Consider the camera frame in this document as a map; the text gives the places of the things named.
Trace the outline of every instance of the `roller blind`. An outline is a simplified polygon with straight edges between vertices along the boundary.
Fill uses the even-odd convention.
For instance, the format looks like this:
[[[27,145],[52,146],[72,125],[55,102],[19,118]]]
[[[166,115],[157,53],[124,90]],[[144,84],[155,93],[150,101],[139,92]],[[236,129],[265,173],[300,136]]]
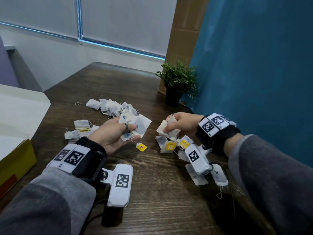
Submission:
[[[81,0],[83,38],[165,56],[177,0]]]
[[[0,21],[77,38],[76,0],[0,0]]]

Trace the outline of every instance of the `purple wall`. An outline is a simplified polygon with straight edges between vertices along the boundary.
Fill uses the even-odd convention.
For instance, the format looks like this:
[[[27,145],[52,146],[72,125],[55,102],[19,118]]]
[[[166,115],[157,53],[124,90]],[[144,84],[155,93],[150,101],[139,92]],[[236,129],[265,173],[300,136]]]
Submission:
[[[0,36],[0,84],[19,87],[10,59]]]

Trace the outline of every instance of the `dark wood table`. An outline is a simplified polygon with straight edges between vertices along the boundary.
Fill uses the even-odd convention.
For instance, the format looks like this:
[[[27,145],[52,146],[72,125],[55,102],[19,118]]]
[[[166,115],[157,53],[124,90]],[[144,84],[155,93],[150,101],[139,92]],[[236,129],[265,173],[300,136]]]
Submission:
[[[66,145],[65,128],[74,130],[74,120],[88,119],[100,126],[108,120],[100,110],[75,106],[91,98],[112,99],[132,104],[139,113],[152,120],[141,140],[147,146],[140,152],[134,146],[109,157],[105,168],[113,169],[117,163],[131,164],[134,168],[131,196],[123,211],[122,223],[116,227],[103,227],[101,217],[94,219],[84,234],[273,234],[271,225],[251,201],[234,188],[237,220],[233,223],[232,198],[228,189],[223,197],[216,194],[219,187],[213,179],[208,185],[195,186],[186,171],[186,162],[175,154],[160,154],[155,131],[163,119],[177,111],[190,112],[182,105],[170,108],[165,96],[157,93],[159,78],[153,73],[93,63],[45,93],[51,106],[32,139],[38,163],[0,201],[2,210],[12,198]],[[210,161],[227,166],[224,158],[209,155]],[[99,190],[96,200],[105,191]],[[103,205],[92,211],[91,217],[103,212]]]

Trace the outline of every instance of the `metal screw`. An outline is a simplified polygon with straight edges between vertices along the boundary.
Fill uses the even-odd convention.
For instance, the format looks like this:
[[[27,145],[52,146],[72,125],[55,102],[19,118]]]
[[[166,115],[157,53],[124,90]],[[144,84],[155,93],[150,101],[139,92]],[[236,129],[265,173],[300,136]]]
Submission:
[[[101,180],[106,180],[108,178],[109,174],[107,171],[103,171],[101,174]]]

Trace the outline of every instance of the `potted plant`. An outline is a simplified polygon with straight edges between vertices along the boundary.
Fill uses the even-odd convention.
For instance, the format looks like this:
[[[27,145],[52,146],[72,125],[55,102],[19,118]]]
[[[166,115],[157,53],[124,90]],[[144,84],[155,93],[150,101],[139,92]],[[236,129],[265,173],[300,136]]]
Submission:
[[[188,93],[189,97],[198,93],[194,75],[195,66],[188,68],[179,61],[176,65],[163,63],[161,66],[163,72],[156,71],[156,75],[163,80],[166,87],[166,105],[176,107],[184,93]]]

